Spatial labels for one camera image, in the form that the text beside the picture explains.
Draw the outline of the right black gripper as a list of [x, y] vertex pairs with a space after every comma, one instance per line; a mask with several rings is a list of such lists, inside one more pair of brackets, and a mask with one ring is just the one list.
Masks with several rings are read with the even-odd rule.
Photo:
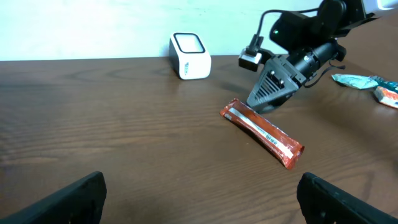
[[[311, 88], [326, 72], [344, 70], [345, 66], [332, 65], [332, 60], [343, 61], [346, 49], [337, 42], [325, 42], [317, 46], [299, 47], [285, 57], [272, 57], [264, 65], [259, 79], [250, 92], [246, 104], [257, 113], [275, 110], [284, 104], [301, 86]], [[329, 63], [321, 75], [311, 84], [317, 71]]]

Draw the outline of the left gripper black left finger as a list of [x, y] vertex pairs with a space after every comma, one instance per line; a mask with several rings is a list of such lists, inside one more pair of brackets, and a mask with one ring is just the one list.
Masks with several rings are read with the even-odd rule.
[[38, 202], [1, 219], [1, 223], [99, 224], [106, 200], [102, 172], [93, 172]]

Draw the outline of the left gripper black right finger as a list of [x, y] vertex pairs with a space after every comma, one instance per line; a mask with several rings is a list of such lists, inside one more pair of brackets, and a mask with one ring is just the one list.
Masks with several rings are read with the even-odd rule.
[[308, 224], [397, 224], [397, 218], [309, 172], [298, 183], [297, 200]]

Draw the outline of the red chocolate bar wrapper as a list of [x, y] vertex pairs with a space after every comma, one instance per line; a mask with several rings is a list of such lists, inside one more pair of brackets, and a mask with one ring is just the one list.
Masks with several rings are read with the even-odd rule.
[[305, 147], [239, 99], [230, 101], [220, 115], [249, 131], [288, 170], [292, 170]]

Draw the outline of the teal wet wipes pack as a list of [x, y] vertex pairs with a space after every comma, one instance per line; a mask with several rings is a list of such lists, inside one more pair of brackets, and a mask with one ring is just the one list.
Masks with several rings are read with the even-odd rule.
[[378, 82], [370, 77], [352, 74], [334, 74], [331, 76], [332, 79], [344, 86], [355, 88], [359, 90], [365, 90], [378, 86]]

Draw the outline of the orange tissue pack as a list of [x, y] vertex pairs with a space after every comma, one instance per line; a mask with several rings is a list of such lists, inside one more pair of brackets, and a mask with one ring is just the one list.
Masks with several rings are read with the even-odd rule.
[[391, 108], [397, 109], [397, 93], [387, 88], [378, 86], [374, 90], [374, 96], [380, 104], [390, 106]]

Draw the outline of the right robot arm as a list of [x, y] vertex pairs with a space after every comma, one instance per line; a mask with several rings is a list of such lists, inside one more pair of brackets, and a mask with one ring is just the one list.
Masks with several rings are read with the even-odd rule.
[[362, 1], [324, 0], [315, 8], [316, 16], [307, 11], [278, 10], [280, 17], [271, 28], [271, 41], [288, 51], [288, 57], [273, 54], [261, 47], [264, 40], [256, 32], [250, 44], [239, 56], [239, 66], [257, 71], [263, 65], [259, 79], [246, 103], [254, 111], [275, 110], [301, 87], [310, 88], [317, 81], [317, 71], [332, 60], [343, 61], [346, 49], [337, 39], [365, 23], [376, 19], [366, 12]]

